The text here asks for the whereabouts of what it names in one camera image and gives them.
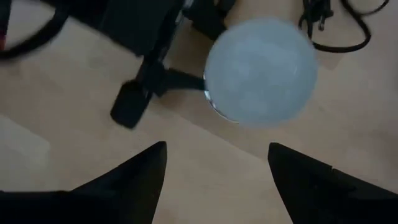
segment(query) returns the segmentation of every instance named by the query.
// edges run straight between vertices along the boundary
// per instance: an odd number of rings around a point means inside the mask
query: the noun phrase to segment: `wooden floor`
[[[362,41],[358,26],[332,2],[336,16],[315,39],[329,45]],[[351,2],[358,9],[381,3]],[[297,0],[238,0],[227,21],[276,16],[296,23],[301,7]],[[116,125],[109,110],[141,60],[69,20],[51,45],[0,67],[0,189],[72,189],[167,141],[154,223],[291,223],[266,161],[275,141],[398,193],[397,12],[398,2],[391,1],[366,19],[374,34],[366,49],[319,53],[312,99],[298,118],[270,129],[229,123],[194,91],[154,100],[133,131]],[[10,39],[36,30],[51,13],[15,1]],[[201,75],[211,45],[186,22],[167,63]]]

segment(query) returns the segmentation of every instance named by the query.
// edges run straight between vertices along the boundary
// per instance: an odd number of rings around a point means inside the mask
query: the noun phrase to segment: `black stand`
[[[183,0],[176,1],[160,28],[160,36],[151,52],[144,56],[136,79],[126,82],[111,110],[111,117],[118,124],[134,128],[144,114],[153,94],[161,97],[169,90],[205,90],[202,78],[175,69],[166,69],[163,60],[183,17],[193,22],[194,28],[211,40],[216,40],[226,27],[223,19],[235,0],[194,0],[190,6]]]

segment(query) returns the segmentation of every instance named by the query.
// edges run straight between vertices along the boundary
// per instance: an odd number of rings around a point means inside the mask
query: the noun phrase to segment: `lamp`
[[[205,68],[205,95],[220,115],[246,125],[292,118],[317,79],[315,50],[293,25],[253,19],[216,41]]]

